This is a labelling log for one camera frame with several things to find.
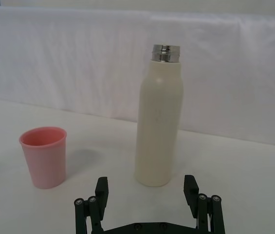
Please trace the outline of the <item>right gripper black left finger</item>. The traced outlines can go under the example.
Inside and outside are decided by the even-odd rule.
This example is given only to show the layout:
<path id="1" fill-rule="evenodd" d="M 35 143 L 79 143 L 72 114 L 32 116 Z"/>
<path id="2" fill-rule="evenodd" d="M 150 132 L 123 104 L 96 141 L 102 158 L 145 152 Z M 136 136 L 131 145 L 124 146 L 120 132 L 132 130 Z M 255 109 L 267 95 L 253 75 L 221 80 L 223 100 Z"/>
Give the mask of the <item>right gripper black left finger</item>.
<path id="1" fill-rule="evenodd" d="M 93 234 L 102 234 L 104 232 L 101 221 L 107 206 L 108 195 L 108 178 L 104 176 L 98 178 L 94 196 L 90 196 L 87 200 L 77 198 L 74 201 L 76 234 L 87 233 L 87 217 L 91 219 Z"/>

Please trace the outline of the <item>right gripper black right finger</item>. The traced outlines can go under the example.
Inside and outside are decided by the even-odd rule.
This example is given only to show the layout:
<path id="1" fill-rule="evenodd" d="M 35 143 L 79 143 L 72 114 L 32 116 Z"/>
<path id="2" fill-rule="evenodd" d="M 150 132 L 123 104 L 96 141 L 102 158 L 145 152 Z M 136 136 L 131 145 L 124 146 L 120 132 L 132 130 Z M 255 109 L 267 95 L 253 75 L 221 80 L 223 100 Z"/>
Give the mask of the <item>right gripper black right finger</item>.
<path id="1" fill-rule="evenodd" d="M 184 176 L 183 192 L 193 218 L 196 230 L 200 234 L 224 234 L 224 220 L 221 197 L 208 197 L 199 192 L 197 182 L 192 175 Z"/>

